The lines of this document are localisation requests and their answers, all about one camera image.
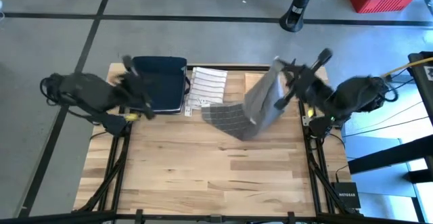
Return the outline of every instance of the white paper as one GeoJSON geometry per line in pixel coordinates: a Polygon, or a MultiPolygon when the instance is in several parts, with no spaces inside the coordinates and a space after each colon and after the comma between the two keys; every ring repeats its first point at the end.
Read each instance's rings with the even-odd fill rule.
{"type": "Polygon", "coordinates": [[[185,116],[192,116],[192,108],[191,106],[185,107],[185,116]]]}

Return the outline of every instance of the gray cloth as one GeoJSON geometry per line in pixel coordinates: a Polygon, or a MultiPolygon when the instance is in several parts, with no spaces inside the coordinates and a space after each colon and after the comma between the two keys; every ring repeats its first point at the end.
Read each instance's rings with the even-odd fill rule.
{"type": "Polygon", "coordinates": [[[273,106],[283,97],[283,88],[278,79],[283,67],[283,63],[275,60],[269,71],[245,94],[244,102],[203,107],[203,119],[240,140],[253,138],[284,112],[273,106]]]}

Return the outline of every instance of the cable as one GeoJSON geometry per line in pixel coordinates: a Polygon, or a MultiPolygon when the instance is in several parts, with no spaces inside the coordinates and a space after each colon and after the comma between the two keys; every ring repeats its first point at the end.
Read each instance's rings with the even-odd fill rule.
{"type": "MultiPolygon", "coordinates": [[[[39,90],[41,91],[42,95],[45,96],[45,98],[47,98],[46,103],[48,106],[73,106],[70,104],[62,103],[59,99],[59,95],[57,93],[53,93],[53,91],[58,90],[57,84],[62,79],[63,78],[59,75],[59,76],[55,76],[55,77],[44,78],[39,83],[39,90]],[[51,90],[45,91],[43,88],[44,87],[48,88],[48,86],[51,87],[51,90]]],[[[87,115],[81,115],[81,114],[78,114],[76,112],[71,111],[70,109],[68,109],[68,112],[71,113],[71,115],[73,115],[73,116],[88,120],[93,125],[99,125],[98,122],[95,122],[94,120],[92,120],[92,117],[90,115],[88,115],[88,116],[87,115]]]]}
{"type": "Polygon", "coordinates": [[[403,125],[403,124],[406,124],[406,123],[409,123],[409,122],[415,122],[417,120],[421,120],[421,119],[425,119],[425,118],[428,118],[428,116],[425,116],[423,118],[413,119],[413,120],[410,120],[410,121],[407,121],[407,122],[401,122],[401,123],[398,123],[396,125],[389,125],[389,126],[386,126],[386,127],[381,127],[379,129],[372,129],[372,130],[368,130],[368,131],[364,131],[364,132],[360,132],[360,133],[353,133],[351,135],[345,135],[343,137],[350,137],[350,136],[360,135],[360,134],[363,134],[363,133],[369,133],[369,132],[377,131],[377,130],[380,130],[380,129],[387,129],[388,127],[399,126],[399,125],[403,125]]]}
{"type": "Polygon", "coordinates": [[[399,85],[399,86],[395,87],[394,89],[398,89],[398,88],[401,88],[401,87],[403,87],[404,85],[407,85],[408,83],[410,83],[410,82],[412,82],[412,81],[413,81],[413,79],[411,79],[411,80],[408,80],[408,81],[404,82],[403,84],[401,84],[401,85],[399,85]]]}
{"type": "Polygon", "coordinates": [[[339,139],[341,141],[341,143],[343,144],[344,149],[346,149],[346,144],[344,143],[343,139],[341,139],[340,137],[338,137],[337,135],[334,135],[333,133],[330,133],[329,135],[336,137],[337,139],[339,139]]]}
{"type": "Polygon", "coordinates": [[[104,133],[108,133],[108,132],[104,131],[104,132],[101,132],[101,133],[96,133],[96,134],[92,135],[89,140],[92,140],[93,138],[95,138],[97,136],[103,135],[104,133]]]}
{"type": "Polygon", "coordinates": [[[387,97],[385,97],[385,95],[387,94],[387,92],[385,92],[385,94],[378,93],[378,95],[379,95],[380,97],[382,97],[386,102],[396,102],[396,101],[398,100],[398,92],[397,92],[397,89],[394,88],[390,83],[387,83],[387,82],[385,82],[385,83],[386,83],[386,85],[387,85],[388,87],[391,88],[391,89],[387,90],[387,92],[392,91],[393,94],[394,94],[394,98],[392,98],[392,99],[388,99],[387,97]]]}
{"type": "Polygon", "coordinates": [[[338,171],[339,170],[342,170],[342,169],[345,169],[346,167],[348,167],[349,165],[347,164],[346,166],[343,166],[342,168],[340,168],[340,169],[338,169],[337,171],[336,171],[336,181],[337,181],[337,183],[339,183],[340,182],[340,180],[338,179],[338,171]]]}
{"type": "Polygon", "coordinates": [[[383,74],[382,77],[385,78],[386,76],[392,74],[393,72],[402,70],[404,68],[409,68],[409,67],[412,67],[412,66],[423,64],[423,63],[426,63],[426,62],[431,62],[431,61],[433,61],[433,58],[426,58],[426,59],[422,59],[422,60],[419,60],[419,61],[416,61],[416,62],[411,62],[411,63],[405,64],[404,66],[400,66],[398,68],[395,68],[395,69],[391,70],[390,72],[387,72],[386,74],[383,74]]]}
{"type": "Polygon", "coordinates": [[[418,103],[416,103],[415,105],[409,106],[408,108],[406,108],[406,109],[404,109],[404,110],[402,110],[402,111],[400,111],[400,112],[397,112],[396,114],[394,114],[394,115],[388,117],[387,119],[385,119],[385,120],[383,120],[383,121],[381,121],[381,122],[378,122],[378,123],[373,124],[373,125],[370,125],[370,126],[362,127],[362,128],[360,128],[360,129],[358,129],[358,130],[366,129],[366,128],[368,128],[368,127],[376,126],[376,125],[379,125],[379,124],[381,124],[381,123],[383,123],[383,122],[386,122],[387,120],[390,120],[391,118],[397,116],[398,114],[403,113],[403,112],[405,112],[405,111],[411,109],[412,107],[414,107],[414,106],[416,106],[416,105],[418,105],[418,104],[420,104],[420,103],[422,103],[422,102],[418,102],[418,103]]]}
{"type": "Polygon", "coordinates": [[[325,139],[322,139],[322,141],[320,142],[320,145],[323,145],[323,143],[325,143],[325,139]]]}
{"type": "Polygon", "coordinates": [[[392,76],[391,79],[393,79],[393,78],[397,77],[398,75],[402,74],[404,71],[406,71],[406,69],[401,70],[398,74],[392,76]]]}

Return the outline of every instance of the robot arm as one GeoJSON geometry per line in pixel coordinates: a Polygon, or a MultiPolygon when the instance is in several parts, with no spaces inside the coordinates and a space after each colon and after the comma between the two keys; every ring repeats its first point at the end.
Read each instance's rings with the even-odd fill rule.
{"type": "Polygon", "coordinates": [[[102,124],[107,132],[120,135],[127,125],[127,119],[121,115],[108,114],[116,106],[129,107],[141,105],[134,110],[152,119],[150,98],[144,90],[144,77],[133,67],[129,56],[123,57],[127,72],[117,76],[113,86],[94,74],[74,72],[63,76],[52,74],[41,81],[41,93],[50,106],[78,106],[88,115],[80,115],[69,110],[74,116],[84,118],[93,124],[102,124]]]}
{"type": "Polygon", "coordinates": [[[309,122],[311,133],[319,138],[325,137],[332,127],[341,127],[353,112],[371,112],[382,107],[385,101],[395,102],[398,99],[396,90],[382,77],[353,77],[339,84],[334,91],[315,76],[315,72],[331,57],[331,50],[324,49],[311,68],[297,66],[294,62],[286,63],[283,73],[290,90],[275,103],[275,107],[281,110],[296,96],[322,111],[324,116],[309,122]],[[385,97],[389,91],[393,91],[393,99],[385,97]]]}

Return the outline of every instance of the striped cloth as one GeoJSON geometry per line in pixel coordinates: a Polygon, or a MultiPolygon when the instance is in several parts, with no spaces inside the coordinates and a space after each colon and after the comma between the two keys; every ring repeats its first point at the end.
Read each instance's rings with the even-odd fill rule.
{"type": "Polygon", "coordinates": [[[226,80],[227,71],[195,67],[192,70],[187,106],[200,109],[199,98],[205,99],[210,104],[223,103],[226,80]]]}

